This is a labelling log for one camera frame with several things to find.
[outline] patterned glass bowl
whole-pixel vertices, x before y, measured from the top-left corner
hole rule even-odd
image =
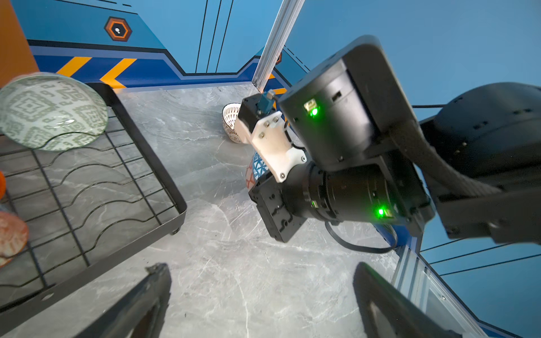
[[[234,130],[235,120],[239,115],[240,103],[230,103],[227,106],[223,107],[222,110],[222,125],[223,129],[226,131],[227,136],[231,141],[235,143],[242,143],[240,140],[239,134]]]
[[[103,133],[107,119],[102,97],[63,75],[25,75],[0,90],[1,132],[28,148],[62,151],[82,147]]]

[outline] orange object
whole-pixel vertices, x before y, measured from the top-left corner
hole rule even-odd
[[[105,25],[107,34],[114,41],[127,41],[131,35],[131,28],[126,22],[126,19],[109,17],[109,21]]]
[[[39,71],[9,0],[0,0],[0,88],[11,79]]]
[[[0,267],[20,253],[28,241],[28,225],[19,217],[0,211]]]
[[[4,197],[5,194],[5,177],[4,174],[0,171],[0,198]]]

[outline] blue patterned bowl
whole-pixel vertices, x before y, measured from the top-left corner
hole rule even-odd
[[[256,152],[254,157],[252,157],[248,168],[246,168],[246,188],[248,188],[248,190],[252,189],[255,185],[255,181],[257,181],[267,170],[269,170],[269,168],[263,161],[263,158]]]

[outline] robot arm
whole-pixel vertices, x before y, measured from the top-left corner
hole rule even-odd
[[[541,241],[540,88],[476,88],[419,123],[379,42],[363,36],[279,100],[307,161],[285,140],[280,113],[261,113],[265,98],[245,99],[237,123],[270,168],[250,196],[275,239],[287,242],[307,218],[420,236],[437,209],[450,238]]]

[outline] black cylindrical motor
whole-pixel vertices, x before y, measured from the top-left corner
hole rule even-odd
[[[300,217],[381,223],[397,213],[387,181],[375,164],[333,172],[320,170],[314,162],[296,165],[282,192],[288,211]]]
[[[322,170],[359,165],[377,131],[346,69],[336,64],[323,76],[280,100],[280,108]]]

